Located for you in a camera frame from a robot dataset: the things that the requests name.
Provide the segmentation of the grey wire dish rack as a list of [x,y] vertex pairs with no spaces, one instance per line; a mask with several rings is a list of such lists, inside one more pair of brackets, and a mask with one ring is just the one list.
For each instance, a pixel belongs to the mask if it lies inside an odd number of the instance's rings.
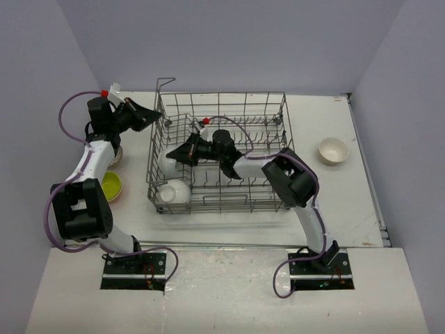
[[198,212],[278,212],[285,205],[261,172],[245,179],[224,175],[213,159],[200,159],[195,166],[166,158],[170,150],[200,133],[212,140],[216,130],[227,130],[241,153],[268,156],[293,147],[293,134],[286,95],[283,92],[167,93],[172,78],[156,82],[154,108],[162,118],[152,126],[147,165],[147,197],[160,214]]

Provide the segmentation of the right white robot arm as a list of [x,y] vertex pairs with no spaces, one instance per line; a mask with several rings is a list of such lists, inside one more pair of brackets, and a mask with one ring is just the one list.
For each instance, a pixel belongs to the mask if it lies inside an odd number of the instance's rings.
[[163,159],[190,167],[201,160],[216,161],[229,179],[267,180],[283,204],[294,209],[306,236],[312,269],[326,273],[334,266],[339,246],[329,237],[318,206],[318,177],[291,148],[269,156],[253,156],[249,151],[243,154],[231,134],[220,129],[213,133],[211,141],[192,133],[181,145],[166,150]]

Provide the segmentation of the yellow-green bowl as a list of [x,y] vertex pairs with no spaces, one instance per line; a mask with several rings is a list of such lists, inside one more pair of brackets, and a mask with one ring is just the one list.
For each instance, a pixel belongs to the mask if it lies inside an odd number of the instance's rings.
[[108,202],[117,199],[122,191],[122,181],[119,175],[107,171],[102,180],[102,190]]

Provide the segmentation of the orange bowl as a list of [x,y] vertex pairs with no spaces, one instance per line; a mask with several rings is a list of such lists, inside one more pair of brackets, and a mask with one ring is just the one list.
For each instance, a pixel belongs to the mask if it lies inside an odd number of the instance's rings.
[[119,200],[119,199],[122,197],[122,194],[123,194],[123,193],[124,193],[124,190],[123,190],[123,188],[121,188],[121,189],[119,190],[119,192],[118,192],[113,198],[111,198],[111,199],[109,200],[109,202],[112,203],[112,202],[115,202],[115,201]]

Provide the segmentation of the brown patterned bowl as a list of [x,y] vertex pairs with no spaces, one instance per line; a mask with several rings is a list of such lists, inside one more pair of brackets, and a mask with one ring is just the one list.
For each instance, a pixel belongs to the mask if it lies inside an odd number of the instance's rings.
[[120,146],[117,150],[117,152],[115,153],[115,156],[113,158],[113,160],[109,163],[109,167],[116,165],[122,158],[123,156],[123,148],[122,146]]

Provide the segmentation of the beige ceramic bowl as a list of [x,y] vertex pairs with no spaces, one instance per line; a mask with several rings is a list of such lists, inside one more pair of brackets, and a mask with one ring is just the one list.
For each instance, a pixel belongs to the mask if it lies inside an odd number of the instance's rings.
[[327,166],[342,164],[348,157],[348,146],[338,138],[324,138],[318,144],[318,158]]

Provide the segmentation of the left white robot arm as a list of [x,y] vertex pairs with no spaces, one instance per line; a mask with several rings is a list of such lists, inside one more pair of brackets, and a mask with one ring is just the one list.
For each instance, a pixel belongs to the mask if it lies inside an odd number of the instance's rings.
[[82,139],[83,156],[74,172],[51,187],[44,208],[44,230],[50,242],[67,253],[78,253],[92,245],[120,257],[129,273],[144,266],[140,243],[113,224],[113,214],[102,189],[108,166],[120,146],[121,133],[141,132],[162,115],[126,97],[115,102],[100,95],[88,101],[92,132]]

